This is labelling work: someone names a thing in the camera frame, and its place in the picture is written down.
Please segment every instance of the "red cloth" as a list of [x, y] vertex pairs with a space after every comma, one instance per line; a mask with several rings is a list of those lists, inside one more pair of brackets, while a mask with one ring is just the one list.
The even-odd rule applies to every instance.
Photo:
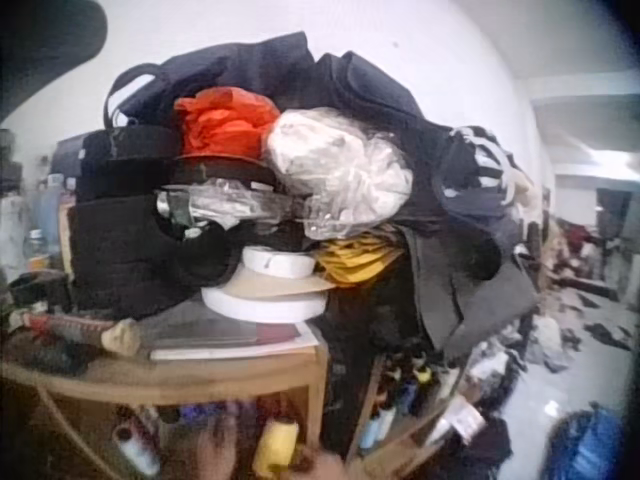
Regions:
[[280, 116], [267, 97], [236, 87], [213, 87], [179, 98], [184, 155], [236, 155], [260, 159], [262, 139]]

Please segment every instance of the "plastic wrap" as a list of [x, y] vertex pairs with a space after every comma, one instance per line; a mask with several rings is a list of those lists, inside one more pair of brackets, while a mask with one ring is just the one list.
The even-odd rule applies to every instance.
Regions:
[[329, 108], [283, 113], [267, 153], [289, 191], [307, 196], [305, 234], [316, 240], [362, 233], [393, 216], [411, 193], [413, 174], [389, 135]]
[[228, 229], [241, 220], [278, 223], [289, 218], [293, 199], [248, 189], [238, 180], [215, 178], [204, 185], [164, 187], [158, 195], [157, 207], [162, 215], [186, 226], [215, 221]]

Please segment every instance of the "white tape roll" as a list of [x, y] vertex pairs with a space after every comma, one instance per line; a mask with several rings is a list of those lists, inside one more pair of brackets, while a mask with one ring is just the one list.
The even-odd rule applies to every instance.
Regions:
[[203, 288], [202, 299], [214, 312], [255, 323], [298, 323], [317, 317], [327, 304], [325, 292], [283, 295], [268, 299], [231, 296], [220, 288]]
[[278, 252], [267, 247], [245, 247], [242, 263], [254, 272], [281, 278], [305, 278], [316, 261], [303, 253]]

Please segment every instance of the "red plastic bag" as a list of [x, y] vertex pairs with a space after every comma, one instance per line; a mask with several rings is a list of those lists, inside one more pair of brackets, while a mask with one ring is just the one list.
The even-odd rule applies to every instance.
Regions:
[[260, 159], [262, 139], [280, 116], [267, 97], [236, 87], [213, 87], [179, 98], [184, 155], [235, 155]]

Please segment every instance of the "wooden table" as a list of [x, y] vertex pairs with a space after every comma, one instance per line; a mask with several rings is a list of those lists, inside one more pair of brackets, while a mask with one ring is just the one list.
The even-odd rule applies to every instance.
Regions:
[[318, 445], [327, 358], [323, 344], [296, 353], [244, 360], [149, 362], [102, 357], [74, 378], [40, 373], [3, 360], [1, 375], [4, 380], [34, 387], [73, 444], [103, 474], [121, 480], [135, 474], [122, 465], [122, 456], [111, 441], [112, 425], [100, 418], [108, 409], [100, 406], [181, 405], [287, 392], [305, 419], [301, 430], [306, 443]]

